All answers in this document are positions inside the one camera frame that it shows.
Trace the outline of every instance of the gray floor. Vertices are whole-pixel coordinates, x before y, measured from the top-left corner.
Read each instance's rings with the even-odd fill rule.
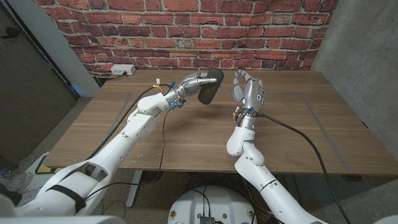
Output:
[[[79,98],[76,106],[37,146],[32,155],[37,158],[42,153],[50,151],[90,100],[91,98]],[[126,223],[167,223],[169,209],[174,201],[183,195],[186,189],[204,184],[197,181],[188,183],[192,175],[186,172],[164,172],[159,181],[142,186],[135,205],[126,209],[124,217]],[[196,175],[204,177],[209,184],[231,188],[247,198],[245,189],[234,174],[197,173]],[[113,181],[130,182],[132,176],[133,171],[119,169]],[[284,182],[283,175],[278,175],[277,178],[282,183]],[[291,184],[287,188],[292,192],[298,190],[297,200],[306,210],[328,223],[345,223],[323,176],[296,175],[295,179],[297,189]],[[396,178],[363,177],[361,182],[347,182],[340,176],[334,176],[331,180],[337,197],[352,223],[374,223],[382,217],[398,214],[398,180]],[[112,204],[105,215],[123,217],[128,190],[127,185],[114,185],[108,189],[103,199],[104,206],[107,207],[117,200],[120,202]],[[256,192],[255,198],[262,206],[265,206]],[[102,205],[99,204],[93,214],[99,215],[102,209]]]

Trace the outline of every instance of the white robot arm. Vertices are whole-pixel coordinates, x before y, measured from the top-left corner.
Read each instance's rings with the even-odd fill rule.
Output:
[[[306,212],[264,165],[264,156],[251,142],[255,136],[255,111],[264,102],[262,81],[253,79],[245,71],[239,72],[247,84],[243,93],[239,87],[238,74],[235,73],[233,96],[244,104],[244,110],[238,113],[239,107],[236,108],[236,127],[227,142],[228,153],[240,156],[235,169],[260,192],[271,212],[283,223],[326,223]]]
[[[127,119],[127,125],[92,158],[56,173],[28,204],[10,211],[12,217],[89,215],[103,198],[116,170],[136,142],[151,133],[162,111],[181,108],[186,96],[200,91],[199,100],[214,97],[223,73],[212,68],[208,73],[192,73],[180,85],[163,95],[147,96]]]

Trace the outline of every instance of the brick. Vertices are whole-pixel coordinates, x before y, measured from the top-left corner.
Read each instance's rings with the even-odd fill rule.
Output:
[[[311,49],[317,49],[317,48],[319,48],[321,46],[321,43],[322,43],[322,39],[314,39],[314,40],[312,40],[310,48]]]
[[[101,26],[104,35],[119,35],[115,26]]]
[[[155,57],[170,57],[169,50],[156,50]]]
[[[236,26],[239,24],[239,20],[241,20],[240,16],[237,15],[225,15],[225,23],[228,26]]]
[[[327,27],[322,27],[322,28],[313,28],[311,31],[310,38],[320,38],[324,37],[326,34]]]
[[[145,0],[146,8],[148,11],[161,11],[162,1],[161,0]]]
[[[261,68],[274,68],[275,61],[273,60],[263,60],[261,62]]]
[[[212,27],[202,27],[201,28],[201,36],[205,38],[215,38],[216,30]]]
[[[113,23],[121,24],[122,15],[118,12],[88,12],[86,13],[86,18],[89,23]]]
[[[322,3],[321,12],[330,12],[333,10],[333,7],[335,6],[336,0],[324,0]]]
[[[82,47],[71,47],[71,46],[70,46],[70,48],[73,50],[73,52],[74,52],[75,54],[82,54],[82,53],[84,53]]]
[[[93,65],[94,72],[110,72],[113,64],[104,64],[104,65]]]
[[[86,54],[98,54],[105,53],[105,49],[102,46],[86,46],[83,47],[83,50]]]
[[[119,34],[122,36],[141,36],[147,37],[150,34],[149,27],[139,27],[139,26],[119,26]]]
[[[95,58],[92,54],[82,54],[77,55],[77,57],[82,63],[95,63]]]
[[[218,1],[217,12],[227,13],[249,13],[251,12],[252,1]]]
[[[88,5],[90,9],[104,9],[105,0],[88,0]]]
[[[87,38],[88,38],[88,40],[91,41],[91,43],[100,44],[100,42],[97,40],[97,38],[93,35],[87,35]]]
[[[179,50],[172,52],[172,57],[196,57],[198,52],[193,50]]]
[[[110,57],[107,56],[106,54],[96,54],[95,55],[95,60],[97,62],[111,62]]]
[[[232,68],[234,66],[234,60],[223,59],[221,60],[221,68]]]
[[[87,26],[87,30],[94,36],[102,36],[102,30],[99,26]]]
[[[125,24],[139,24],[137,14],[123,13],[123,21]]]
[[[112,51],[113,51],[113,54],[116,57],[125,57],[125,56],[127,56],[127,52],[124,49],[112,49]]]
[[[127,53],[131,57],[154,57],[155,50],[151,49],[127,49]]]
[[[301,52],[299,59],[313,59],[317,56],[318,50],[311,50],[306,52]]]
[[[72,34],[73,33],[72,29],[70,28],[69,23],[67,23],[67,22],[59,22],[59,21],[55,21],[55,23],[56,23],[56,25],[57,25],[57,27],[58,27],[58,29],[60,31],[62,31],[64,33],[67,33],[67,34]]]
[[[298,37],[298,38],[307,38],[308,34],[310,32],[310,28],[308,27],[296,27],[296,29],[294,30],[294,37]]]
[[[126,58],[126,57],[111,57],[113,63],[126,63],[130,65],[137,64],[136,59],[134,58]]]
[[[279,50],[257,50],[254,58],[283,60],[286,52]]]
[[[85,0],[58,0],[61,6],[71,7],[74,9],[88,9],[87,2]]]
[[[55,0],[36,0],[36,3],[40,6],[54,4]]]
[[[285,60],[297,60],[300,52],[286,52]]]
[[[193,40],[194,49],[219,49],[220,47],[220,40]]]
[[[281,61],[275,64],[275,68],[300,68],[302,62],[301,60]]]
[[[194,67],[219,67],[220,60],[219,59],[193,59]]]
[[[173,26],[167,28],[169,37],[200,37],[200,27],[179,27]]]
[[[125,38],[99,37],[99,43],[105,47],[128,47],[129,42]]]
[[[285,39],[280,44],[281,49],[305,50],[311,47],[311,40]]]
[[[172,25],[173,14],[144,14],[141,15],[141,21],[145,24]]]
[[[271,49],[278,49],[280,44],[280,39],[268,39],[266,47]]]
[[[202,12],[216,12],[217,0],[201,0],[200,10]]]
[[[68,9],[56,7],[56,8],[43,8],[43,10],[50,17],[54,19],[73,19],[73,16]]]
[[[144,47],[144,39],[130,38],[131,47]]]
[[[259,59],[244,59],[235,60],[235,68],[259,68],[261,66],[261,60]]]
[[[294,27],[265,27],[264,37],[291,37]]]
[[[261,25],[261,24],[269,24],[271,22],[272,15],[269,13],[265,13],[258,16],[243,16],[241,19],[242,26],[252,26],[252,25]]]
[[[262,13],[268,10],[269,1],[254,2],[254,13]]]
[[[192,59],[180,58],[178,60],[178,65],[181,66],[181,67],[192,67]]]
[[[86,16],[83,13],[72,11],[72,15],[77,21],[87,23]]]
[[[136,58],[137,65],[150,65],[148,58]]]
[[[174,58],[151,58],[149,61],[152,66],[178,66],[178,60]]]
[[[268,4],[268,11],[297,12],[301,8],[302,0],[275,0]]]
[[[272,16],[273,25],[290,24],[291,14],[276,14]]]
[[[238,59],[240,56],[239,51],[219,51],[213,52],[214,58],[230,58],[230,59]]]
[[[266,44],[265,39],[247,39],[246,40],[246,47],[247,48],[263,48]]]
[[[163,0],[163,2],[167,10],[173,12],[198,10],[198,0]]]
[[[173,48],[175,41],[172,39],[146,39],[147,47]]]
[[[245,28],[218,28],[217,38],[243,38],[247,36]]]
[[[176,14],[174,19],[176,24],[189,25],[190,23],[189,14]]]
[[[327,15],[322,14],[293,14],[292,23],[298,25],[322,25],[326,21]]]
[[[330,21],[331,21],[332,16],[333,16],[333,13],[331,12],[331,13],[329,14],[328,18],[326,19],[325,24],[330,24]]]
[[[191,24],[223,25],[223,16],[214,14],[192,14]]]
[[[241,51],[241,59],[250,59],[254,57],[253,50],[243,50]]]
[[[248,37],[261,37],[262,27],[249,28]]]
[[[321,0],[304,0],[304,11],[316,12],[319,9]]]
[[[165,37],[166,36],[166,28],[164,27],[151,27],[152,35],[154,37]]]
[[[213,54],[211,52],[199,52],[199,57],[200,58],[211,58],[211,56],[213,56]]]
[[[312,66],[313,59],[306,59],[302,65],[303,68],[310,68]]]
[[[110,9],[120,9],[127,11],[143,11],[143,0],[108,0]]]
[[[234,40],[223,40],[221,42],[221,46],[223,47],[223,49],[232,49],[234,47]]]
[[[90,42],[88,41],[88,38],[85,35],[76,35],[76,36],[65,36],[65,38],[68,40],[69,44],[72,45],[88,45]]]

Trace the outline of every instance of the concrete wall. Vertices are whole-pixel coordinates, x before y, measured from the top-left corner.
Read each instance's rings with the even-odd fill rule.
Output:
[[[311,70],[398,161],[398,1],[340,0]]]
[[[9,0],[9,3],[79,95],[94,96],[100,87],[81,64],[47,13],[31,0]]]

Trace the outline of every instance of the electrical outlet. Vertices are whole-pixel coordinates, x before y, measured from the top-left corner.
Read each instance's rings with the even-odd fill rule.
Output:
[[[124,72],[127,72],[127,75],[132,75],[136,68],[134,65],[113,65],[111,71],[113,75],[123,75]]]

